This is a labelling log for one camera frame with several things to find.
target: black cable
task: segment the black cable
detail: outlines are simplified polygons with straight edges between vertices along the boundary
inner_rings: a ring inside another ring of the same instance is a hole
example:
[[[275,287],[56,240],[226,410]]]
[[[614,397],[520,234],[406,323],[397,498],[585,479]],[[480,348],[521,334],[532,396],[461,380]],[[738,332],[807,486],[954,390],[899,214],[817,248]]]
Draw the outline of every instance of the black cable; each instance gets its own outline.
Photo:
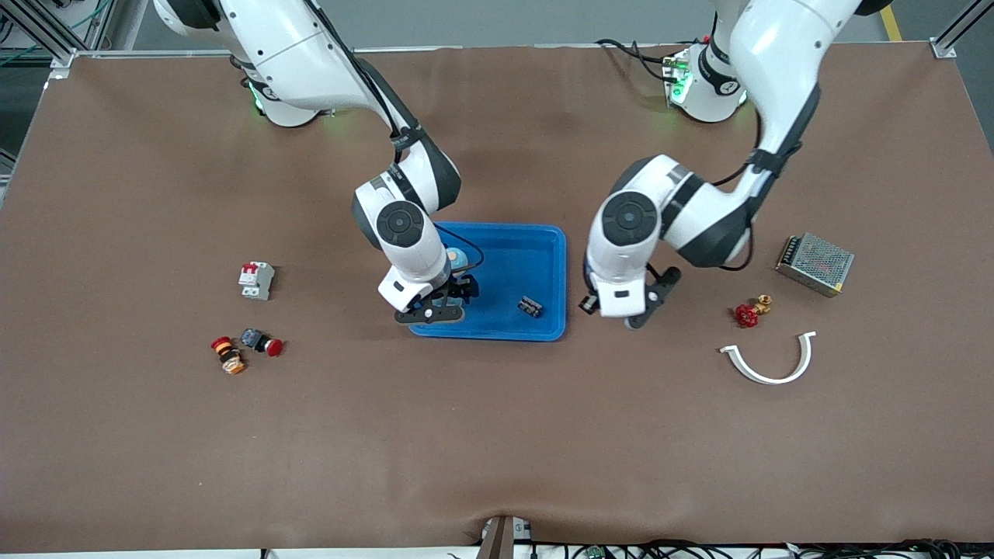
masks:
[[[571,559],[577,559],[578,557],[580,557],[581,553],[583,553],[587,549],[590,549],[591,547],[593,547],[593,546],[592,545],[582,545],[582,546],[580,546],[580,549],[578,549],[577,551],[573,552],[573,557]]]
[[[994,543],[966,543],[963,544],[960,552],[964,557],[972,559],[994,557]]]
[[[746,220],[749,221],[748,226],[748,253],[745,255],[745,262],[738,266],[719,266],[720,270],[725,272],[741,272],[748,268],[748,265],[752,264],[752,253],[755,251],[755,229],[752,228],[752,217],[746,216]]]
[[[647,270],[649,270],[649,273],[650,273],[650,274],[652,274],[652,277],[653,277],[653,278],[654,278],[654,279],[655,279],[656,281],[659,281],[659,279],[660,279],[660,278],[662,278],[662,276],[660,276],[660,275],[659,275],[659,273],[658,273],[658,272],[656,272],[656,269],[655,269],[655,268],[652,268],[652,263],[648,263],[648,262],[647,262],[647,263],[645,263],[645,268],[646,268]]]
[[[759,141],[761,139],[762,139],[762,117],[759,116],[759,110],[757,109],[755,112],[755,142],[752,144],[753,151],[759,148]],[[749,166],[750,163],[747,161],[743,163],[743,166],[739,167],[739,170],[737,170],[736,172],[712,184],[714,184],[715,186],[722,186],[723,184],[726,184],[734,180],[739,175],[742,175],[744,172],[746,172],[746,169],[748,169]],[[745,220],[748,223],[748,255],[745,257],[745,262],[743,262],[740,266],[734,266],[734,267],[719,266],[721,270],[724,270],[726,272],[741,272],[742,270],[745,270],[749,264],[752,263],[752,252],[755,249],[755,228],[752,226],[752,215],[746,215]]]
[[[583,256],[583,282],[586,283],[586,290],[591,295],[597,294],[597,290],[593,288],[593,283],[590,282],[590,276],[586,273],[586,256]]]
[[[671,552],[670,554],[668,554],[667,557],[669,557],[669,555],[671,555],[672,553],[675,553],[677,551],[683,551],[684,553],[689,553],[689,554],[693,555],[695,557],[695,559],[704,559],[703,555],[701,555],[700,553],[698,553],[698,552],[696,552],[696,551],[693,550],[693,547],[695,547],[695,546],[698,547],[698,549],[701,549],[700,546],[698,546],[694,542],[682,541],[681,540],[681,541],[675,541],[675,542],[665,542],[662,545],[665,546],[665,547],[672,547],[673,548],[673,552]]]
[[[932,542],[927,540],[920,540],[916,542],[902,542],[899,544],[887,545],[879,549],[863,549],[857,547],[853,544],[839,544],[835,549],[826,549],[820,545],[815,545],[817,549],[805,549],[800,553],[795,553],[796,557],[804,557],[808,554],[820,554],[816,559],[874,559],[881,556],[891,556],[900,557],[902,559],[911,559],[909,555],[905,553],[899,553],[897,551],[891,551],[893,547],[902,547],[908,550],[916,550],[916,545],[922,547],[929,547],[929,556],[931,557],[941,557],[946,558],[946,554],[939,547],[935,546]]]
[[[654,546],[654,547],[648,547],[647,549],[649,550],[649,555],[651,555],[653,557],[653,559],[668,559],[674,553],[676,553],[678,551],[682,551],[680,548],[674,547],[673,549],[667,551],[666,553],[663,553],[662,548],[660,546],[658,546],[658,545]]]
[[[707,551],[708,555],[711,555],[711,552],[714,551],[715,553],[718,553],[719,555],[725,557],[725,559],[734,559],[725,550],[719,548],[717,545],[702,545],[701,549]]]
[[[365,70],[363,70],[362,66],[359,64],[359,60],[356,59],[356,55],[348,47],[345,46],[345,43],[342,41],[341,36],[338,35],[338,30],[335,29],[335,26],[331,24],[331,20],[328,19],[328,15],[324,13],[324,10],[321,9],[321,7],[317,6],[316,4],[311,5],[311,10],[314,11],[318,20],[322,24],[324,24],[325,29],[327,29],[328,33],[331,34],[332,39],[334,39],[342,47],[342,51],[345,52],[345,58],[349,59],[349,63],[352,65],[352,68],[356,71],[357,74],[359,74],[359,78],[363,81],[364,84],[366,84],[366,87],[370,90],[370,93],[373,94],[373,98],[376,99],[377,103],[380,104],[380,107],[383,109],[383,113],[387,116],[387,122],[390,124],[390,138],[399,136],[401,134],[401,131],[399,128],[397,128],[397,122],[394,120],[394,116],[390,114],[390,109],[387,107],[387,102],[383,99],[383,96],[380,94],[380,90],[376,87],[376,82],[373,80],[373,77],[370,76],[369,73],[367,73]],[[401,162],[401,153],[399,151],[395,151],[394,163],[400,163],[400,162]]]
[[[752,149],[753,150],[759,149],[759,142],[761,140],[762,140],[762,116],[759,115],[759,110],[757,109],[756,112],[755,112],[755,141],[752,143]],[[736,170],[736,172],[732,173],[731,175],[725,177],[724,179],[722,179],[720,181],[715,181],[715,182],[713,182],[711,184],[713,184],[715,186],[722,186],[723,184],[727,184],[729,182],[732,182],[737,177],[739,177],[739,175],[741,175],[744,172],[746,172],[746,169],[748,169],[748,167],[749,167],[749,163],[747,161],[746,163],[743,163],[742,167],[739,167]]]
[[[635,55],[638,57],[638,62],[642,63],[642,68],[644,68],[645,71],[649,73],[649,76],[652,76],[656,80],[659,80],[660,82],[665,82],[667,84],[677,83],[675,78],[668,78],[666,76],[663,76],[662,74],[656,74],[655,72],[652,71],[651,68],[649,68],[648,63],[646,63],[645,61],[645,57],[642,55],[642,51],[638,48],[638,43],[632,41],[631,48],[635,51]]]
[[[651,62],[653,64],[663,64],[663,59],[656,58],[656,57],[647,57],[647,56],[643,55],[642,54],[642,50],[638,48],[638,42],[637,41],[632,41],[631,42],[631,48],[630,49],[628,47],[625,47],[621,43],[618,43],[617,41],[615,41],[613,39],[601,39],[599,41],[596,41],[595,43],[597,45],[611,45],[611,46],[617,47],[618,50],[620,50],[622,53],[628,55],[629,57],[638,59],[638,62],[642,63],[642,68],[644,68],[645,71],[649,73],[649,76],[652,76],[656,80],[665,82],[667,84],[675,84],[676,83],[676,80],[674,80],[673,78],[667,78],[666,76],[663,76],[662,74],[656,74],[651,68],[649,68],[649,64],[648,63]]]
[[[622,551],[624,551],[625,559],[629,559],[629,558],[630,559],[639,559],[638,557],[635,557],[634,553],[632,553],[631,551],[628,551],[628,546],[627,545],[621,545],[619,547],[621,548]],[[639,550],[639,551],[642,552],[642,557],[645,557],[645,550]]]
[[[461,274],[463,272],[469,272],[470,270],[473,270],[474,268],[479,268],[479,266],[483,264],[483,261],[486,260],[486,255],[483,254],[483,249],[481,249],[476,243],[473,243],[472,241],[470,241],[469,239],[466,239],[465,237],[463,237],[461,235],[456,235],[455,233],[452,233],[451,231],[445,229],[444,227],[442,227],[442,226],[440,226],[438,224],[435,224],[435,228],[438,229],[439,231],[441,231],[442,233],[445,233],[446,235],[448,235],[450,237],[453,237],[453,238],[455,238],[455,239],[457,239],[459,241],[462,241],[466,245],[469,245],[474,251],[476,251],[476,254],[480,255],[480,260],[478,260],[477,262],[475,262],[473,264],[469,264],[469,265],[463,266],[461,268],[456,268],[455,270],[452,271],[453,274]]]
[[[13,20],[7,19],[7,16],[0,15],[0,33],[3,33],[3,28],[7,24],[10,24],[10,26],[7,27],[7,33],[4,34],[3,39],[0,39],[0,44],[3,44],[5,41],[7,41],[7,39],[10,38],[10,34],[14,33]]]
[[[595,45],[610,45],[612,47],[617,47],[617,49],[619,51],[621,51],[622,53],[628,55],[629,57],[631,57],[633,59],[639,58],[639,56],[637,54],[635,54],[634,51],[630,50],[628,47],[622,45],[621,43],[618,43],[617,41],[615,41],[613,39],[601,39],[600,41],[594,41],[594,44]],[[646,56],[642,56],[642,58],[644,58],[646,60],[646,62],[651,62],[651,63],[655,63],[655,64],[663,64],[663,59],[661,59],[661,58],[646,57]]]

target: gray floor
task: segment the gray floor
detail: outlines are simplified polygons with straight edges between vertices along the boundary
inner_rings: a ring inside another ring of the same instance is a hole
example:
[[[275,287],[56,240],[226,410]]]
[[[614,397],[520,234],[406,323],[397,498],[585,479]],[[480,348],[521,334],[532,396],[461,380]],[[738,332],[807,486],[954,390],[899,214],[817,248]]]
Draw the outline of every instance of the gray floor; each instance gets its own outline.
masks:
[[[703,0],[359,0],[319,2],[350,47],[463,46],[622,42],[673,43],[703,37],[714,8]],[[879,17],[855,18],[846,42],[886,41]],[[166,28],[151,4],[134,50],[216,49]]]
[[[115,47],[150,51],[217,49],[170,32],[148,0],[118,0],[111,32]],[[321,0],[343,39],[354,48],[461,45],[497,47],[590,43],[601,38],[670,43],[701,37],[714,11],[703,0]],[[949,19],[959,0],[897,0],[908,39],[927,38]],[[879,16],[854,18],[839,40],[884,41]],[[994,16],[957,47],[956,62],[994,143]],[[20,150],[47,72],[0,68],[0,147]]]
[[[905,40],[927,40],[938,35],[965,4],[965,0],[896,0],[894,15]],[[955,63],[994,150],[994,11],[956,43],[956,55]]]

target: yellow floor line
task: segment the yellow floor line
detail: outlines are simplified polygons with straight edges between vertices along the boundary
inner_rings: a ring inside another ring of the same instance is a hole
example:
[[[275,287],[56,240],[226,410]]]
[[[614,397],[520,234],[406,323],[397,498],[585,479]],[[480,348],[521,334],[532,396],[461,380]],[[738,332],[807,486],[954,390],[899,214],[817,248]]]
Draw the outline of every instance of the yellow floor line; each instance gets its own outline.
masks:
[[[891,41],[903,41],[901,28],[898,27],[898,20],[894,17],[894,10],[888,6],[880,11],[880,17],[884,20],[884,29],[887,30],[887,38]]]

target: metal frame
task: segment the metal frame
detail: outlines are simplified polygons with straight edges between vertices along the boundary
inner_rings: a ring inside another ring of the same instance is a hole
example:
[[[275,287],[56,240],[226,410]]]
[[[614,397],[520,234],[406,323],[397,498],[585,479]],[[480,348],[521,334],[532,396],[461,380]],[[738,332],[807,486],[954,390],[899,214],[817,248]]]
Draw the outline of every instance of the metal frame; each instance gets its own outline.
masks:
[[[355,49],[357,55],[371,53],[420,53],[437,51],[439,49],[462,49],[457,45],[439,47],[371,47]],[[196,51],[85,51],[77,53],[77,57],[93,59],[197,59],[211,57],[229,57],[232,53],[224,49],[205,49]]]
[[[110,0],[102,11],[93,16],[85,28],[74,31],[70,24],[53,12],[40,0],[0,0],[0,10],[8,14],[24,33],[41,49],[19,57],[8,66],[43,67],[52,60],[61,65],[70,63],[69,53],[99,49],[107,31],[107,23],[118,6],[117,0]],[[3,48],[0,55],[18,53],[21,49]]]
[[[17,157],[14,157],[13,153],[0,147],[0,165],[3,165],[8,169],[13,169],[15,163],[17,163]]]
[[[964,33],[973,27],[973,24],[980,21],[987,12],[994,8],[994,0],[970,0],[956,17],[952,18],[938,37],[932,37],[928,41],[931,43],[932,52],[938,59],[954,59],[956,51],[952,46],[959,41]]]
[[[73,52],[86,50],[86,44],[76,32],[38,0],[0,0],[0,8],[51,53],[53,59],[63,64],[69,62]]]

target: brown table mat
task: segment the brown table mat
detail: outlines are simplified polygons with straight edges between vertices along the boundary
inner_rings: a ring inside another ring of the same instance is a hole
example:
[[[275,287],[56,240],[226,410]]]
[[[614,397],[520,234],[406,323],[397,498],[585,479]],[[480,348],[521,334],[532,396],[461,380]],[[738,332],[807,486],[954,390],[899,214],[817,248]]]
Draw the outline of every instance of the brown table mat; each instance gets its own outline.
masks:
[[[994,539],[994,160],[953,62],[832,47],[753,266],[661,246],[685,276],[633,333],[574,307],[593,213],[641,157],[732,172],[751,108],[692,122],[598,49],[369,58],[462,172],[436,219],[567,233],[566,336],[393,324],[349,214],[393,153],[372,114],[279,129],[224,59],[77,60],[0,213],[0,551],[463,544],[495,514],[584,542]],[[772,270],[805,231],[856,255],[841,297]],[[249,260],[271,301],[240,297]],[[249,326],[285,354],[229,377],[209,344]],[[775,376],[808,330],[787,386],[717,351]]]

